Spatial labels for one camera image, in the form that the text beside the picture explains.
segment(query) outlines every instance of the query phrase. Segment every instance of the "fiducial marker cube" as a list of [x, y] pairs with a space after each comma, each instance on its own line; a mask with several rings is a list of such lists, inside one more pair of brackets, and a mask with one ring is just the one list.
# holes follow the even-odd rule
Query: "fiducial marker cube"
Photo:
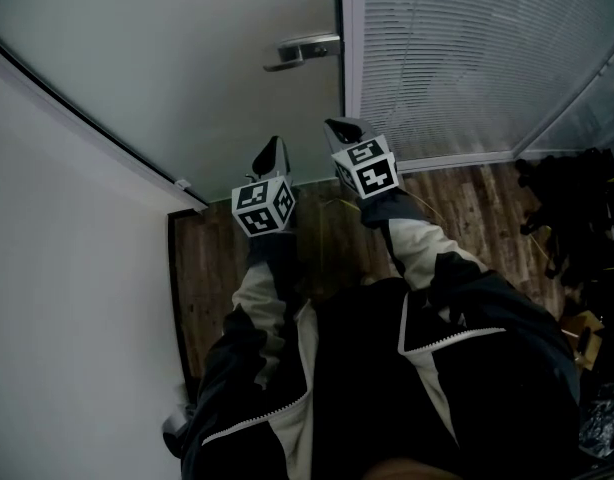
[[231, 191], [231, 212], [248, 237], [283, 231], [295, 204], [285, 176]]
[[398, 186], [396, 159], [384, 135], [332, 155], [341, 181], [366, 199]]

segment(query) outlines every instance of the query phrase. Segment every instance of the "white door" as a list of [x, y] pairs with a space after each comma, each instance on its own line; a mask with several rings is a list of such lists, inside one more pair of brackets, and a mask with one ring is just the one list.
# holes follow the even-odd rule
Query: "white door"
[[337, 31], [336, 0], [0, 0], [0, 42], [114, 137], [206, 201], [272, 135], [296, 182], [333, 177], [324, 119], [340, 58], [269, 73], [274, 44]]

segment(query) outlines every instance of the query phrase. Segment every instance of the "zipper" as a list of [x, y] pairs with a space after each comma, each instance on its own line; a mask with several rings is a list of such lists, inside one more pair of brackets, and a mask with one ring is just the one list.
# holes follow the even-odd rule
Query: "zipper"
[[221, 430], [220, 432], [216, 432], [215, 434], [211, 434], [210, 436], [206, 437], [203, 440], [203, 443], [201, 444], [201, 446], [204, 446], [207, 443], [210, 443], [214, 439], [218, 439], [220, 437], [225, 437], [225, 436], [228, 436], [229, 434], [233, 434], [234, 432], [238, 432], [239, 430], [243, 430], [245, 428], [253, 427], [254, 425], [258, 425], [259, 423], [262, 423], [263, 421], [267, 421], [272, 416], [275, 416], [277, 414], [280, 414], [281, 412], [285, 412], [285, 411], [288, 411], [290, 409], [293, 409], [294, 407], [296, 407], [301, 402], [304, 402], [307, 399], [307, 396], [310, 394], [310, 392], [311, 392], [311, 390], [308, 390], [298, 400], [296, 400], [295, 402], [292, 402], [289, 405], [285, 405], [284, 407], [281, 407], [280, 409], [276, 409], [275, 411], [268, 412], [267, 414], [263, 414], [262, 416], [258, 416], [256, 418], [251, 418], [249, 420], [241, 421], [240, 423], [236, 423], [236, 425], [233, 425], [233, 426], [231, 426], [231, 427], [229, 427], [229, 428], [227, 428], [225, 430]]
[[[301, 310], [300, 314], [298, 315], [298, 318], [302, 316], [303, 311], [304, 311], [304, 308], [303, 310]], [[200, 445], [201, 447], [207, 443], [210, 443], [211, 441], [215, 439], [219, 439], [221, 437], [228, 436], [229, 434], [233, 434], [234, 432], [238, 432], [239, 430], [243, 430], [245, 428], [253, 427], [254, 425], [258, 425], [259, 423], [262, 423], [263, 421], [269, 420], [272, 416], [277, 416], [283, 412], [290, 411], [291, 409], [298, 407], [302, 402], [307, 400], [307, 397], [311, 394], [313, 386], [312, 386], [311, 375], [308, 372], [307, 361], [305, 359], [305, 354], [303, 351], [303, 346], [302, 346], [301, 341], [302, 340], [300, 339], [300, 333], [299, 333], [298, 353], [300, 354], [300, 363], [303, 367], [303, 374], [305, 375], [305, 384], [307, 386], [307, 390], [305, 391], [305, 393], [295, 402], [285, 405], [281, 407], [280, 409], [276, 409], [275, 411], [268, 412], [266, 414], [263, 414], [262, 416], [257, 416], [255, 418], [250, 418], [248, 420], [241, 421], [240, 423], [236, 423], [235, 425], [232, 425], [231, 427], [226, 428], [225, 430], [221, 430], [220, 432], [215, 432], [207, 436], [205, 439], [203, 439], [203, 442]]]
[[422, 347], [418, 347], [412, 350], [403, 351], [404, 355], [409, 354], [419, 354], [422, 352], [430, 352], [434, 350], [438, 350], [444, 347], [448, 347], [449, 345], [453, 345], [454, 343], [458, 343], [460, 341], [464, 341], [469, 338], [475, 338], [477, 336], [487, 336], [488, 334], [495, 334], [497, 332], [505, 332], [506, 329], [502, 327], [483, 327], [480, 329], [469, 329], [467, 331], [462, 331], [456, 334], [452, 334], [451, 336], [447, 336], [442, 340], [434, 341], [428, 345], [423, 345]]
[[423, 345], [422, 347], [418, 347], [412, 350], [405, 350], [405, 329], [407, 328], [407, 312], [409, 309], [408, 302], [409, 293], [405, 295], [405, 300], [403, 301], [403, 312], [400, 317], [400, 336], [398, 337], [398, 353], [401, 356], [421, 354], [424, 352], [433, 352], [434, 350], [448, 347], [449, 345], [453, 345], [454, 343], [458, 343], [469, 338], [487, 336], [488, 334], [506, 331], [506, 329], [503, 329], [502, 327], [483, 327], [480, 329], [468, 329], [462, 332], [458, 332], [456, 334], [452, 334], [451, 336], [447, 336], [442, 340], [434, 341], [433, 343]]

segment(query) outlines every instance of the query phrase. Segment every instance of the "door handle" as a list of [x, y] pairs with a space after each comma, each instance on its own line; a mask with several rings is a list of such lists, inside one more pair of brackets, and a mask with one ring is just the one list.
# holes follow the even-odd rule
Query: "door handle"
[[338, 34], [321, 34], [283, 41], [277, 49], [280, 62], [263, 66], [269, 73], [297, 68], [309, 59], [340, 55], [341, 44]]

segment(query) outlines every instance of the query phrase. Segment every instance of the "person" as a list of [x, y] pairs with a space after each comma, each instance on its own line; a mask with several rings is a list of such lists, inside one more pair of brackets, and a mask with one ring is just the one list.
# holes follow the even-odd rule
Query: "person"
[[394, 188], [359, 201], [402, 278], [314, 309], [296, 237], [250, 240], [183, 479], [566, 478], [578, 376], [554, 318]]

